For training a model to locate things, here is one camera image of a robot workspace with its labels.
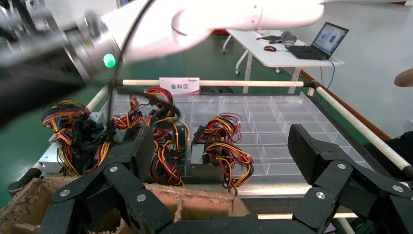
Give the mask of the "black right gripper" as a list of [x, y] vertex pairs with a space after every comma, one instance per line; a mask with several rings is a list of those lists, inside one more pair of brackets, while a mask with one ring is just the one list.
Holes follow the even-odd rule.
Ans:
[[0, 125], [86, 86], [76, 71], [21, 64], [0, 70]]

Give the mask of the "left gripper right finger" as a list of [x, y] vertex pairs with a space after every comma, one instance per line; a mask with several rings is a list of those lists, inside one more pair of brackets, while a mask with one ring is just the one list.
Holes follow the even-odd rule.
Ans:
[[339, 206], [373, 225], [376, 234], [413, 231], [413, 193], [407, 186], [353, 161], [338, 145], [320, 141], [293, 124], [288, 150], [311, 188], [293, 219], [323, 233]]

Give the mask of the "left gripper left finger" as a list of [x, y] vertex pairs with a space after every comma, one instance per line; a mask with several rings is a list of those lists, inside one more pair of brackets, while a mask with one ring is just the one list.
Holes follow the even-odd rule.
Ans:
[[103, 214], [117, 209], [136, 234], [158, 234], [172, 213], [141, 181], [154, 153], [153, 131], [142, 127], [92, 172], [59, 188], [51, 205], [53, 234], [86, 234]]

